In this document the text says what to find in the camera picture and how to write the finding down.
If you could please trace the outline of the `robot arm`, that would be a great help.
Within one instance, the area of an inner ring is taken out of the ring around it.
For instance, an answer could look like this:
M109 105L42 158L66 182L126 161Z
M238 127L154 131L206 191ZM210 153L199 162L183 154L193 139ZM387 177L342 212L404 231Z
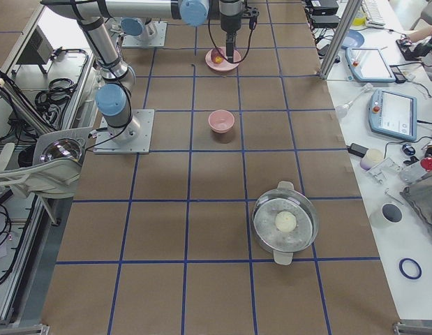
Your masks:
M100 65L115 69L123 64L105 25L105 18L171 18L198 27L209 20L211 1L41 1L56 14L76 20ZM241 21L248 20L250 30L257 24L259 10L246 1L219 1L221 29L226 33L226 58L234 62L234 47Z
M89 43L100 66L105 84L96 94L95 101L99 111L107 122L110 141L128 142L137 134L131 108L131 88L135 84L133 69L123 60L110 38L102 14L90 15L82 12L88 4L97 8L105 5L104 1L69 1L87 42Z

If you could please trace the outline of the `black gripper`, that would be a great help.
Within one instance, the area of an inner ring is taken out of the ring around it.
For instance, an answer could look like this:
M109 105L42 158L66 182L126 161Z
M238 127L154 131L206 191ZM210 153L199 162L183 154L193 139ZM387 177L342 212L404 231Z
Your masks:
M226 33L225 58L229 63L234 63L236 33L241 29L241 21L252 19L257 22L260 12L256 7L251 7L247 1L242 0L220 0L219 12L221 28Z

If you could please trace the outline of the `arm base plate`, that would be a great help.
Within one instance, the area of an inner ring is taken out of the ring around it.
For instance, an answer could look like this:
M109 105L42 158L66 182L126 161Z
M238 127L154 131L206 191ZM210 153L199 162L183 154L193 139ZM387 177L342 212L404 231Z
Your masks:
M144 26L143 32L138 36L126 34L124 36L123 48L162 48L165 45L167 22L151 21Z
M153 109L132 110L132 120L126 128L108 127L101 117L96 144L91 148L95 154L148 154L154 125Z

